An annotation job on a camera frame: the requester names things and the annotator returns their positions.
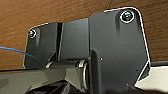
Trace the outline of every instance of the black plastic part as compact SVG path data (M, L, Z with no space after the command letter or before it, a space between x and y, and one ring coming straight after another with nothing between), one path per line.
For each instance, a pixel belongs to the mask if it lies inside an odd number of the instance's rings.
M123 23L120 15L129 10L135 18ZM125 91L133 86L148 61L139 13L120 9L89 17L91 50L91 94Z
M41 63L25 56L26 69L43 68L56 53L58 23L53 22L32 29L36 30L35 38L28 38L26 52L37 57Z
M69 59L85 60L89 57L88 18L66 22L63 24L60 61Z

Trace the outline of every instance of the screw head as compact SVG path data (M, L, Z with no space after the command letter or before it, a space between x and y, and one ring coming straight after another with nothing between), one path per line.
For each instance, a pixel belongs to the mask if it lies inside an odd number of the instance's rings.
M36 30L31 29L28 34L29 38L34 38L36 37Z
M120 19L124 23L130 23L134 19L134 13L131 11L124 11L120 16Z

